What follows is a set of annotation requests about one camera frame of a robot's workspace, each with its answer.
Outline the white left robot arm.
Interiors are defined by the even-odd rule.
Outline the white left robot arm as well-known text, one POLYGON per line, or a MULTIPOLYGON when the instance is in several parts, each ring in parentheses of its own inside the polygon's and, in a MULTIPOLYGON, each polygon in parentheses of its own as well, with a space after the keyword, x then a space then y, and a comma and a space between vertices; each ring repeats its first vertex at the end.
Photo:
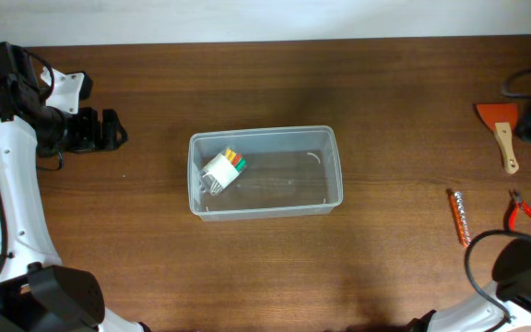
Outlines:
POLYGON ((37 180, 40 158, 114 151, 128 135, 114 110, 84 105, 87 73, 38 61, 0 42, 0 331, 142 331, 107 308, 93 274, 63 265, 37 180))

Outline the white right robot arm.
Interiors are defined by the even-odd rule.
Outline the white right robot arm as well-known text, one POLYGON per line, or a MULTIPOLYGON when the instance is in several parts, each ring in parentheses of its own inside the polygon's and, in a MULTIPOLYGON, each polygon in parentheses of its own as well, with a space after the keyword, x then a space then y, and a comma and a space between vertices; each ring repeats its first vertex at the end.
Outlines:
MULTIPOLYGON (((509 174, 518 172, 519 164, 513 152, 513 131, 516 128, 526 129, 531 135, 531 108, 523 119, 519 117, 519 107, 514 103, 479 103, 475 109, 499 144, 504 170, 509 174)), ((461 195, 457 192, 451 194, 462 243, 466 247, 464 269, 475 293, 449 309, 432 310, 410 321, 407 331, 513 331, 531 326, 531 235, 514 229, 516 213, 522 210, 531 219, 531 207, 519 192, 512 191, 511 197, 514 210, 510 212, 503 230, 484 231, 469 238, 464 229, 461 195), (490 236, 506 236, 512 240, 496 259, 491 281, 481 288, 472 274, 470 258, 478 243, 490 236)))

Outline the clear case of coloured bits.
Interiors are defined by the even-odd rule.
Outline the clear case of coloured bits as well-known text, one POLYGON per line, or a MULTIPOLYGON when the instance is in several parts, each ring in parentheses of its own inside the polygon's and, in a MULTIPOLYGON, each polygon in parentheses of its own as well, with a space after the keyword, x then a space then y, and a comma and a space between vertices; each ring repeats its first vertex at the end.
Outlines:
POLYGON ((241 152, 232 147, 225 147, 200 171, 201 191, 218 196, 246 167, 247 161, 241 152))

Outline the clear plastic container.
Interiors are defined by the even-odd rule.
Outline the clear plastic container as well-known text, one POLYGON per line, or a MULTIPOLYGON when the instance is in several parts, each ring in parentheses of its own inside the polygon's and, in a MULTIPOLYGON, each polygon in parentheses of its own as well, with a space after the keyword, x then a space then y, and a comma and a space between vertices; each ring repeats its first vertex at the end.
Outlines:
POLYGON ((343 201, 342 170, 327 125, 198 133, 187 162, 191 211, 203 221, 326 214, 343 201), (244 172, 218 196, 201 191, 200 171, 225 147, 244 156, 244 172))

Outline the red scraper with wooden handle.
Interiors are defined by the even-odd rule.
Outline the red scraper with wooden handle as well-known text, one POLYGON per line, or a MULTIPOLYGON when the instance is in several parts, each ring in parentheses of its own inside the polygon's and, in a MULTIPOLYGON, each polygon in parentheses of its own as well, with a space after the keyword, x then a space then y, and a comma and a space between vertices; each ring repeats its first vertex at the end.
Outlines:
POLYGON ((513 150, 513 131, 519 117, 519 106, 515 103, 480 103, 475 105, 475 109, 499 144, 504 170, 515 174, 519 164, 513 150))

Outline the orange socket rail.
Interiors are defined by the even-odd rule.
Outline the orange socket rail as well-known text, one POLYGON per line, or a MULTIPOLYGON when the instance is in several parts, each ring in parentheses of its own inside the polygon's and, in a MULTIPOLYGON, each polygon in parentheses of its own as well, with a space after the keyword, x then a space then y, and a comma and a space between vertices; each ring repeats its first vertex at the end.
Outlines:
POLYGON ((448 189, 446 191, 450 203, 450 207, 453 213, 454 224, 457 231, 459 242, 467 248, 472 239, 470 236, 466 210, 464 206, 464 198, 461 192, 448 189))

